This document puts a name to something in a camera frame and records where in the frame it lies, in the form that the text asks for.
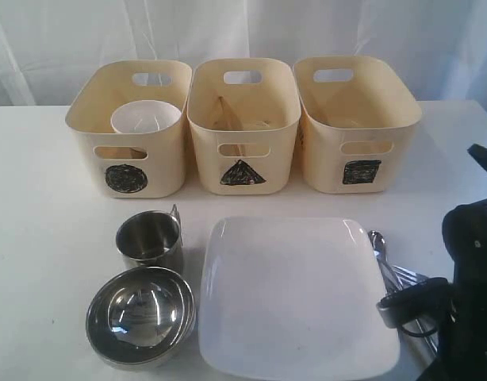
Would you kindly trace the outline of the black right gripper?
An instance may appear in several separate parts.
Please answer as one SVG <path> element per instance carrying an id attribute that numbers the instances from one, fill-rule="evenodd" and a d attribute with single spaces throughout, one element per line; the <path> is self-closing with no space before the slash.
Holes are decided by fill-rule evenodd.
<path id="1" fill-rule="evenodd" d="M 442 235 L 454 261 L 453 294 L 425 379 L 487 380 L 487 199 L 456 206 Z M 450 283 L 436 277 L 388 294 L 376 307 L 387 327 L 398 328 L 421 317 L 440 323 L 449 305 Z"/>

